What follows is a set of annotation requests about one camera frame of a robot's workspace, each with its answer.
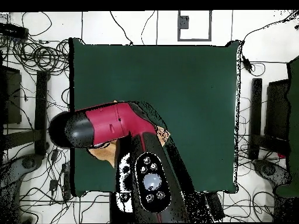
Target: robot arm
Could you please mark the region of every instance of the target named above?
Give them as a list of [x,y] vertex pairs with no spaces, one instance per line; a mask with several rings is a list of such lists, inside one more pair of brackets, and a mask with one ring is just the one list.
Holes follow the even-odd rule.
[[133,102],[109,103],[53,118],[50,138],[62,148],[98,148],[130,136],[133,212],[138,223],[189,222],[156,126]]

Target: white floor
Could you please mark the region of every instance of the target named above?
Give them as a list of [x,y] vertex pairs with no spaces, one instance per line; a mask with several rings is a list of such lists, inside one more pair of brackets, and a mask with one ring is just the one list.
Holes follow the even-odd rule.
[[[115,19],[126,31],[126,34],[134,44],[142,44],[141,32],[147,19],[152,15],[153,10],[139,11],[139,12],[113,12]],[[87,44],[128,44],[129,42],[124,36],[121,28],[115,24],[109,12],[46,12],[52,22],[52,26],[43,34],[34,36],[35,40],[52,41],[45,46],[56,47],[58,41],[68,39],[69,37],[81,38]],[[144,44],[157,44],[158,45],[186,45],[186,44],[211,44],[214,46],[224,46],[231,40],[243,40],[245,35],[252,30],[265,26],[268,23],[278,21],[285,18],[289,14],[287,10],[214,10],[213,11],[213,23],[212,23],[212,41],[211,42],[178,42],[177,26],[178,26],[178,12],[177,11],[158,11],[153,14],[152,18],[148,21],[146,28],[143,32],[142,39]],[[18,25],[22,25],[23,13],[12,13],[11,22]],[[182,15],[190,16],[190,31],[197,32],[193,27],[191,30],[192,16],[201,15],[200,12],[185,11]],[[47,16],[39,13],[27,13],[24,15],[24,26],[29,29],[31,35],[39,34],[47,27],[50,22]],[[244,45],[244,56],[250,61],[264,61],[265,73],[261,76],[263,79],[263,101],[266,100],[266,87],[269,82],[277,81],[287,78],[287,67],[284,63],[289,62],[299,55],[299,31],[296,31],[294,26],[298,24],[298,20],[293,20],[287,23],[279,23],[272,25],[267,29],[260,30],[252,33],[246,38]],[[187,33],[189,30],[184,30],[184,35],[192,36],[192,33]],[[35,92],[34,81],[36,76],[30,77],[28,73],[22,68],[21,65],[16,65],[12,62],[16,62],[16,59],[12,56],[8,56],[8,65],[12,68],[20,69],[22,71],[22,85],[24,88]],[[263,67],[256,65],[256,75],[263,72]],[[250,86],[253,75],[249,74],[246,70],[241,71],[241,96],[250,98]],[[67,89],[69,81],[67,75],[64,73],[59,76],[52,76],[48,83],[48,93],[53,98],[49,101],[59,105],[66,105],[61,100],[62,91]],[[25,90],[27,97],[35,97],[35,93]],[[249,107],[249,101],[245,98],[241,99],[240,110]],[[262,107],[262,129],[265,126],[265,107]],[[34,108],[35,99],[29,98],[27,102],[21,100],[21,108],[28,115],[30,122],[34,123]],[[56,114],[65,110],[66,108],[52,106],[48,109],[48,117],[51,119]],[[242,111],[240,122],[248,122],[249,109]],[[9,128],[30,128],[29,123],[26,121],[26,116],[22,115],[22,123],[20,125],[10,125]],[[240,124],[239,134],[244,134],[245,130],[248,130],[248,124]],[[22,148],[22,146],[15,149],[10,149],[7,157],[12,158],[16,152]],[[20,155],[25,155],[29,152],[33,152],[34,147],[30,145],[27,148],[22,149],[19,152]],[[64,163],[64,157],[57,163],[56,168],[58,172],[61,170],[61,165]],[[280,162],[282,166],[285,166],[283,160]],[[237,218],[245,222],[259,222],[252,207],[249,207],[249,197],[259,192],[267,191],[272,192],[270,184],[264,179],[250,170],[250,164],[241,166],[238,170],[238,183],[241,185],[240,190],[236,194],[224,194],[219,192],[221,199],[223,200],[225,214],[229,216],[238,216]],[[21,188],[21,195],[25,195],[31,188],[41,188],[45,193],[48,191],[50,178],[47,178],[46,163],[44,162],[38,170],[30,173],[24,179]],[[56,200],[61,200],[61,192],[58,191]],[[82,223],[108,223],[109,222],[109,198],[107,194],[102,192],[90,192],[79,203],[79,198],[74,198],[70,202],[69,207],[64,209],[62,214],[65,214],[60,218],[59,223],[78,223],[79,218],[83,220]],[[256,196],[255,202],[260,205],[273,210],[273,198],[260,193]],[[32,189],[27,197],[24,197],[21,204],[23,209],[33,212],[39,216],[38,223],[48,224],[51,221],[59,219],[60,211],[65,207],[61,205],[51,205],[49,198],[43,195],[40,191]],[[271,216],[265,211],[257,209],[259,218],[262,221],[270,222]],[[235,222],[234,218],[226,217],[224,222]]]

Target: black bracket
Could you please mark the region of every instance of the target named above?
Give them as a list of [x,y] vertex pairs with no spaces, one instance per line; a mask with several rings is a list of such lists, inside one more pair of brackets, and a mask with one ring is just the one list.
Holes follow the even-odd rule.
[[4,135],[4,150],[34,142],[35,154],[45,156],[47,150],[47,82],[51,76],[37,71],[34,130]]

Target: button panel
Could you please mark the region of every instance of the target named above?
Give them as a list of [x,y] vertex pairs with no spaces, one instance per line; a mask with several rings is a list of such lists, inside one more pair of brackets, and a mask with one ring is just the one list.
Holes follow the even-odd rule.
[[146,211],[161,212],[171,203],[171,192],[160,159],[143,153],[135,166],[141,204]]

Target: green board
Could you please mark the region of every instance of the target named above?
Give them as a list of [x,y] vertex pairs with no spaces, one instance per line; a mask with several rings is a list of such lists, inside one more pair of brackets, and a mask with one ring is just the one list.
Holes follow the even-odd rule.
[[[74,39],[75,109],[148,102],[166,122],[196,191],[235,192],[238,46],[84,45]],[[77,191],[114,191],[108,162],[76,149],[74,166]]]

